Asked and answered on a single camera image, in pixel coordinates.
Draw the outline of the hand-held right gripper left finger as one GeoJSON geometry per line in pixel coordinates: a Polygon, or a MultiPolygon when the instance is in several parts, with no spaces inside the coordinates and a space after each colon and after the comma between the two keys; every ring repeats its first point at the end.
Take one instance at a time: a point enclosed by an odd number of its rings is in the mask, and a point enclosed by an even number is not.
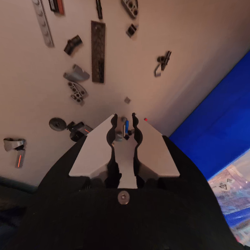
{"type": "Polygon", "coordinates": [[[120,171],[112,143],[115,140],[117,114],[109,116],[92,130],[69,172],[70,177],[100,179],[107,188],[118,188],[120,171]]]}

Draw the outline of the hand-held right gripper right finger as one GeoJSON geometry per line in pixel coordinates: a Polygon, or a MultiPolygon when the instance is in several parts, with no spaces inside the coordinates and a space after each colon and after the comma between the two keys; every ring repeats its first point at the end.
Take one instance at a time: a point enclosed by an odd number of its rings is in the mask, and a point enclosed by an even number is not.
{"type": "Polygon", "coordinates": [[[147,121],[132,114],[134,139],[137,143],[133,158],[133,170],[137,182],[149,179],[177,178],[180,173],[174,163],[163,135],[147,121]]]}

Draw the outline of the grey connector with blue pin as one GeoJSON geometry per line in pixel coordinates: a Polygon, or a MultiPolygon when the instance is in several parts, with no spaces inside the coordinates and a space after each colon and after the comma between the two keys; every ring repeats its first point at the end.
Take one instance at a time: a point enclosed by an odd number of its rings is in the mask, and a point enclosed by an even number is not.
{"type": "Polygon", "coordinates": [[[117,127],[115,128],[115,141],[121,142],[122,140],[129,140],[135,133],[132,127],[132,122],[129,122],[125,116],[118,117],[117,127]]]}

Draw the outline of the black lego disc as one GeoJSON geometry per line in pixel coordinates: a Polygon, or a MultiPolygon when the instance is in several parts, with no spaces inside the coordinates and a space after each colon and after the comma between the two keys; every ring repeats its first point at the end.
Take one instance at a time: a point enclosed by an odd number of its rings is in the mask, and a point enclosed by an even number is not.
{"type": "Polygon", "coordinates": [[[49,126],[52,130],[61,132],[67,128],[67,123],[61,118],[54,117],[50,119],[49,126]]]}

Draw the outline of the grey curved lego panel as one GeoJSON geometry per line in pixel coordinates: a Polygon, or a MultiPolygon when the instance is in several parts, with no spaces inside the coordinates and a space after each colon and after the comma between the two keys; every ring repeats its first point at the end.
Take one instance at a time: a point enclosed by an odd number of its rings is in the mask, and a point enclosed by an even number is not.
{"type": "Polygon", "coordinates": [[[65,72],[63,74],[63,77],[71,82],[82,82],[82,81],[86,81],[90,78],[90,75],[84,71],[81,67],[79,67],[77,64],[74,64],[72,66],[72,72],[67,73],[65,72]]]}

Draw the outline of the black and grey lego assembly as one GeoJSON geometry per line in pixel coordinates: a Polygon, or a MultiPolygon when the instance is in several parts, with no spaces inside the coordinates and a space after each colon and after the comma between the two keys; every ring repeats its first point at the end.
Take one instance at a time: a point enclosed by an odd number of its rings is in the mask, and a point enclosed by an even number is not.
{"type": "Polygon", "coordinates": [[[170,59],[170,55],[171,55],[172,51],[167,51],[165,53],[165,55],[163,56],[159,56],[157,58],[157,66],[154,70],[154,76],[155,77],[160,77],[161,76],[161,72],[163,72],[168,64],[168,61],[170,59]]]}

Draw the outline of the long dark lego plate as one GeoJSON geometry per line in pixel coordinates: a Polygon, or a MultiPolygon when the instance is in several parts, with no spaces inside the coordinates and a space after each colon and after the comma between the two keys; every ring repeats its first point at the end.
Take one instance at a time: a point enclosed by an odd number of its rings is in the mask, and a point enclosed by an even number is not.
{"type": "Polygon", "coordinates": [[[92,82],[104,83],[105,23],[91,21],[92,82]]]}

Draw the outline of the black angled lego connector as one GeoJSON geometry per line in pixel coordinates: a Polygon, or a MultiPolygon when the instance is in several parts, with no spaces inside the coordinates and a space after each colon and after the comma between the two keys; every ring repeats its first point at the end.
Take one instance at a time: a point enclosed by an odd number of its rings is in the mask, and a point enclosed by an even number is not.
{"type": "Polygon", "coordinates": [[[81,45],[81,44],[83,44],[83,42],[82,42],[80,36],[79,36],[79,35],[76,35],[76,36],[74,36],[72,39],[69,39],[69,40],[67,41],[67,44],[66,44],[66,46],[65,46],[65,48],[64,48],[64,52],[65,52],[67,55],[70,56],[70,55],[73,53],[74,49],[75,49],[76,47],[78,47],[79,45],[81,45]]]}

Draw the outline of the small black lego piece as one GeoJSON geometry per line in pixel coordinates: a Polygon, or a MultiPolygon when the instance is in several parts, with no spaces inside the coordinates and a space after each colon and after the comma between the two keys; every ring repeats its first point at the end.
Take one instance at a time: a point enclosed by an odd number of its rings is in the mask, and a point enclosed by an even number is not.
{"type": "Polygon", "coordinates": [[[126,34],[129,38],[132,38],[138,29],[138,24],[131,24],[126,30],[126,34]]]}

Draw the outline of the long light grey lego beam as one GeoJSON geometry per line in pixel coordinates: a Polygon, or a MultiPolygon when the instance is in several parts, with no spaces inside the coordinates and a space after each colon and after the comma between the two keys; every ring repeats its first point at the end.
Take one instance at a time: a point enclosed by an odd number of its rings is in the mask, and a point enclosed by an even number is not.
{"type": "Polygon", "coordinates": [[[37,21],[44,39],[44,43],[47,47],[53,48],[54,42],[52,39],[49,23],[46,17],[45,9],[42,0],[32,0],[33,7],[36,13],[37,21]]]}

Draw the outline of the black lego axle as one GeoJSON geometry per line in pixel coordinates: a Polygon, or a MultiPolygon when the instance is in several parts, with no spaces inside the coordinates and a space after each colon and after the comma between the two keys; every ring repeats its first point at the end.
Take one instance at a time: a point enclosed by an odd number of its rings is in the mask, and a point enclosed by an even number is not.
{"type": "Polygon", "coordinates": [[[102,16],[102,6],[101,6],[100,0],[96,0],[96,10],[97,10],[97,14],[98,14],[98,19],[102,20],[103,16],[102,16]]]}

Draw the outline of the grey holed lego liftarm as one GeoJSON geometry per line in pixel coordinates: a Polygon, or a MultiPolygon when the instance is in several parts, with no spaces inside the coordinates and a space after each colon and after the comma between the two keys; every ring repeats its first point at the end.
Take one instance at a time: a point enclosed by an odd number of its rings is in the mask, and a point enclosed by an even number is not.
{"type": "Polygon", "coordinates": [[[121,4],[129,16],[136,20],[139,13],[138,0],[121,0],[121,4]]]}

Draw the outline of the grey curved holed liftarm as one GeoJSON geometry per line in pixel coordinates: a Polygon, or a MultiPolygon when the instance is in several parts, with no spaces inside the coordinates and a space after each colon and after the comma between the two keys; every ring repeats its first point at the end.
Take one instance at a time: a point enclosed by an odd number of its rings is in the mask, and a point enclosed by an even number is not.
{"type": "Polygon", "coordinates": [[[85,99],[89,96],[86,89],[76,82],[69,81],[67,83],[68,87],[71,90],[71,98],[74,100],[75,103],[77,103],[80,106],[83,106],[85,104],[85,99]]]}

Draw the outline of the grey panel with orange stripe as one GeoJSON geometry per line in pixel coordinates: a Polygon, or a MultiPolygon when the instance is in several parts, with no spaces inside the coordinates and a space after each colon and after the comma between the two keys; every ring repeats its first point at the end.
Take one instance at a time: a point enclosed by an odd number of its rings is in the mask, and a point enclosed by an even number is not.
{"type": "Polygon", "coordinates": [[[20,169],[23,167],[24,157],[26,153],[26,140],[25,139],[12,139],[12,138],[4,138],[4,149],[6,152],[9,151],[17,151],[17,160],[15,167],[20,169]]]}

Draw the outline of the clear plastic bag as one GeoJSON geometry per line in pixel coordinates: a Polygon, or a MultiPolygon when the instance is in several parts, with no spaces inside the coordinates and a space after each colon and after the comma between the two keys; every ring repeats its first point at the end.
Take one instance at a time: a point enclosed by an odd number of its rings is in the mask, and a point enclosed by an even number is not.
{"type": "Polygon", "coordinates": [[[208,181],[236,240],[250,246],[250,151],[208,181]]]}

